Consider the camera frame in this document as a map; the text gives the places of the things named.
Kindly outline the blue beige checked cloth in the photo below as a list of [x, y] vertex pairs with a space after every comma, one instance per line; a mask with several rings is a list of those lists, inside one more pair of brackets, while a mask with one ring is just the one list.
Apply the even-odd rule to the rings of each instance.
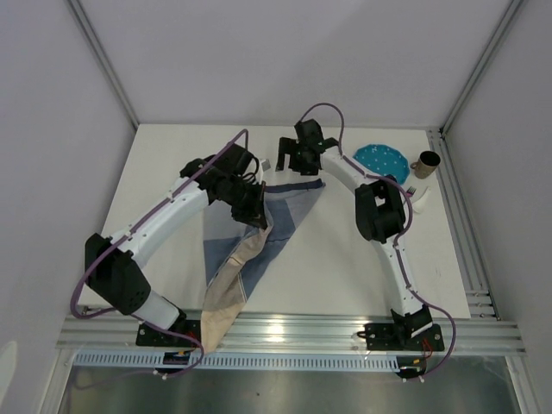
[[269, 185], [263, 202], [266, 229], [234, 221], [230, 207], [222, 202], [205, 209], [206, 291], [200, 318], [205, 353], [216, 350], [268, 266], [310, 213], [324, 187], [321, 179]]

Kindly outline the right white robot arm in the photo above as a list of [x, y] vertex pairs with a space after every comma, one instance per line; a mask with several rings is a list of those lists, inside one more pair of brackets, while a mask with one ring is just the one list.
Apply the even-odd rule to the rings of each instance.
[[411, 225], [406, 216], [404, 190], [389, 176], [378, 176], [342, 151], [335, 138], [324, 138], [321, 126], [313, 119], [297, 122], [294, 139], [281, 137], [276, 169], [289, 168], [304, 176], [324, 171], [333, 176], [354, 195], [354, 219], [361, 236], [370, 242], [390, 282], [392, 299], [397, 308], [391, 310], [390, 330], [381, 339], [364, 336], [368, 347], [377, 342], [382, 347], [414, 348], [423, 340], [424, 332], [433, 326], [430, 309], [417, 295], [410, 266], [405, 257], [402, 236]]

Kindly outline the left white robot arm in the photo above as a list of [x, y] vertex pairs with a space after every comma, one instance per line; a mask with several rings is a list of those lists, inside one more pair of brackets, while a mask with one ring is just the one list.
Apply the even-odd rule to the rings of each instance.
[[155, 292], [142, 269], [159, 247], [187, 220], [220, 201], [232, 218], [266, 229], [265, 185], [260, 160], [236, 144], [189, 162], [151, 210], [113, 235], [92, 235], [85, 243], [85, 284], [113, 310], [153, 325], [168, 346], [185, 338], [184, 313]]

